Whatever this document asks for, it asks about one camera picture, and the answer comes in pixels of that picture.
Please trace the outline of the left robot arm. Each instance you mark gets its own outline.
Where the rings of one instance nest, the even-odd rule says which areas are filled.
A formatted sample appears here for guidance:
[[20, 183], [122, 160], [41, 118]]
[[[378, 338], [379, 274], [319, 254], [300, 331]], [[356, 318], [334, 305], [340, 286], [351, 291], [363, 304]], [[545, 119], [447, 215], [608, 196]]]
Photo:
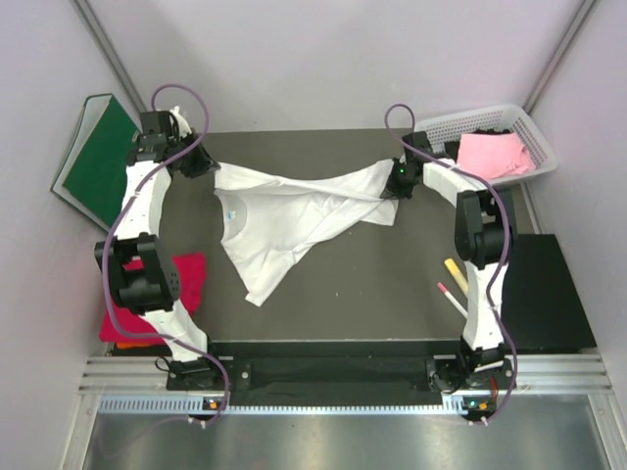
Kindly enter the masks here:
[[110, 241], [98, 243], [94, 256], [108, 279], [105, 291], [113, 304], [149, 327], [146, 332], [129, 331], [128, 336], [161, 339], [169, 347], [171, 358], [156, 362], [167, 372], [169, 387], [208, 389], [221, 379], [222, 366], [207, 355], [211, 342], [183, 304], [180, 274], [159, 230], [173, 174], [195, 178], [219, 165], [179, 107], [144, 113], [140, 121], [126, 158], [121, 213]]

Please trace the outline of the white t shirt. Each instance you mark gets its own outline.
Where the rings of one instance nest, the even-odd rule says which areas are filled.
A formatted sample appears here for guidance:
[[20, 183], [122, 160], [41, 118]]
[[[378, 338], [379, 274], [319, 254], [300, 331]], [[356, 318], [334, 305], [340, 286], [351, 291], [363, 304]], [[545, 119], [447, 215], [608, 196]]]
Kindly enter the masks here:
[[223, 164], [215, 178], [220, 242], [246, 301], [262, 306], [314, 245], [361, 221], [392, 226], [398, 202], [381, 197], [392, 169], [391, 160], [382, 160], [333, 178], [299, 180]]

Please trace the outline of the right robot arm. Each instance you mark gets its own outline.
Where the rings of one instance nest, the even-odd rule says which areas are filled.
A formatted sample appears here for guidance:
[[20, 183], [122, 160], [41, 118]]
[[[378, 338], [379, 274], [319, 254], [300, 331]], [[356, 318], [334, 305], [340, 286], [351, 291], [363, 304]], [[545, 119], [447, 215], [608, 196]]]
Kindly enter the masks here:
[[457, 358], [459, 380], [477, 388], [505, 366], [501, 303], [515, 217], [510, 192], [459, 168], [421, 147], [416, 132], [400, 138], [405, 155], [393, 160], [383, 191], [390, 199], [409, 199], [423, 184], [456, 210], [454, 242], [468, 284], [466, 322]]

